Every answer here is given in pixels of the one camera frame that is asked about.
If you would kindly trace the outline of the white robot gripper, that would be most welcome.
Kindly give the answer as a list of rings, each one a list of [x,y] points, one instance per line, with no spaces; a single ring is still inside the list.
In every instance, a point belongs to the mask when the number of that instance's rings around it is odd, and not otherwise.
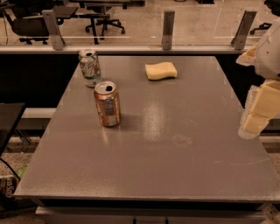
[[[251,86],[241,116],[238,135],[253,139],[280,112],[280,21],[275,21],[236,63],[245,67],[255,64],[255,72],[268,79],[260,87]]]

